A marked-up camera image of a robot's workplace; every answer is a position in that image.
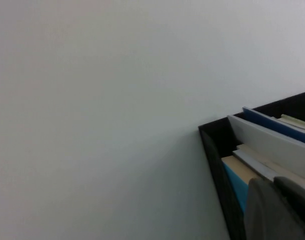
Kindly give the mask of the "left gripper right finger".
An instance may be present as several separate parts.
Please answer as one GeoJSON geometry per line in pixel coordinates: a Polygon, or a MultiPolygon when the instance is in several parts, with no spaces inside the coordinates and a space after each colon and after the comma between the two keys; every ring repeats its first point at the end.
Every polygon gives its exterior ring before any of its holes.
{"type": "Polygon", "coordinates": [[[289,205],[289,211],[305,231],[305,188],[283,176],[275,177],[273,184],[289,205]]]}

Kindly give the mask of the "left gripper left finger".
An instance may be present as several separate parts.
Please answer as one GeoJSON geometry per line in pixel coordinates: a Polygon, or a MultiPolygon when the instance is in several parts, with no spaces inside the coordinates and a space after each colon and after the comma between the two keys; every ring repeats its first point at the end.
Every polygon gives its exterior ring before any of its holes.
{"type": "Polygon", "coordinates": [[[261,178],[248,184],[244,228],[247,240],[305,240],[305,230],[274,181],[261,178]]]}

